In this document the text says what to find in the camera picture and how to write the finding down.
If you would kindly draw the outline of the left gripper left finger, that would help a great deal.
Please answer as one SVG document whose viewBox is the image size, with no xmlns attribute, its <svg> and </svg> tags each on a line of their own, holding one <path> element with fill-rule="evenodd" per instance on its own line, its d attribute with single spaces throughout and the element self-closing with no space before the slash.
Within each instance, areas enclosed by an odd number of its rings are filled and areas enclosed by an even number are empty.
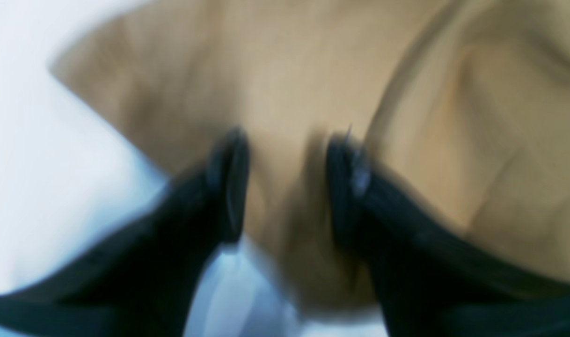
<svg viewBox="0 0 570 337">
<path fill-rule="evenodd" d="M 0 326 L 34 337 L 182 336 L 206 261 L 240 239 L 248 175 L 248 140 L 234 129 L 149 214 L 0 296 Z"/>
</svg>

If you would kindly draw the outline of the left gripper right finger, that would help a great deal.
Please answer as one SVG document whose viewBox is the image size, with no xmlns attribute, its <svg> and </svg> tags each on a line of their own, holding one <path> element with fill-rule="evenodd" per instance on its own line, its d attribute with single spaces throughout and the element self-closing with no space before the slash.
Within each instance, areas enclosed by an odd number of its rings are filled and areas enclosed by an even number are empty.
<svg viewBox="0 0 570 337">
<path fill-rule="evenodd" d="M 570 285 L 447 232 L 347 137 L 326 173 L 334 241 L 367 264 L 390 337 L 570 337 Z"/>
</svg>

